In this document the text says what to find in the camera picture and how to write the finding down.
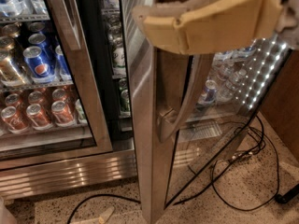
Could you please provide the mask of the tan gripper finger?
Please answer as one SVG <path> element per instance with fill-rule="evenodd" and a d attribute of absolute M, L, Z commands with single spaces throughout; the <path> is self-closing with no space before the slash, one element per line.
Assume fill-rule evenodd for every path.
<path fill-rule="evenodd" d="M 276 28 L 281 0 L 158 0 L 136 6 L 137 27 L 156 48 L 208 54 L 247 47 Z"/>

